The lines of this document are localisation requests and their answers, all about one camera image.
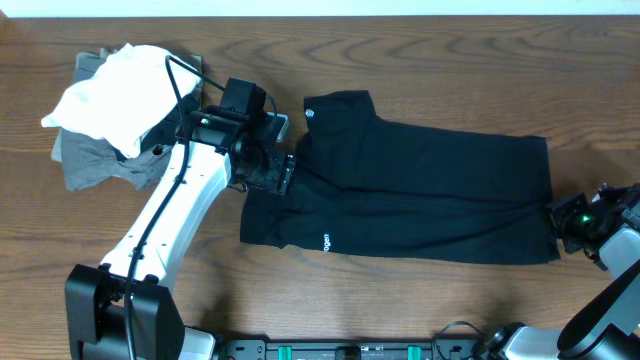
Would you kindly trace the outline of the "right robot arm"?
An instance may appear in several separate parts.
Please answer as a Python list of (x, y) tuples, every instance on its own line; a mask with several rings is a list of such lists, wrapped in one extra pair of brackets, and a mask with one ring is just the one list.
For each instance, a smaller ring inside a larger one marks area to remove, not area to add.
[(639, 185), (602, 185), (592, 200), (573, 194), (547, 206), (565, 251), (582, 251), (612, 282), (561, 330), (513, 323), (488, 338), (476, 359), (638, 360)]

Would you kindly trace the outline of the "black t-shirt with logo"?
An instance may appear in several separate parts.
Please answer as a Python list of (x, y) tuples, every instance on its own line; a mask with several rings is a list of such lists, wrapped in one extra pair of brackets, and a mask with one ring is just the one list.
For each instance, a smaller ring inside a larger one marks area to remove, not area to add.
[(559, 258), (544, 138), (387, 121), (366, 91), (308, 97), (304, 110), (292, 184), (248, 193), (242, 242), (491, 265)]

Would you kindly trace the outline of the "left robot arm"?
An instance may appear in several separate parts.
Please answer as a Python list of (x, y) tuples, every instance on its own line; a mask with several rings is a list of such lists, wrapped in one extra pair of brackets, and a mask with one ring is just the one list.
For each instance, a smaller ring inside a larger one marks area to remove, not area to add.
[(204, 215), (237, 185), (282, 195), (293, 155), (277, 150), (288, 119), (269, 97), (231, 78), (219, 104), (189, 112), (168, 167), (139, 217), (97, 267), (77, 265), (65, 283), (74, 359), (212, 359), (213, 334), (184, 324), (176, 279)]

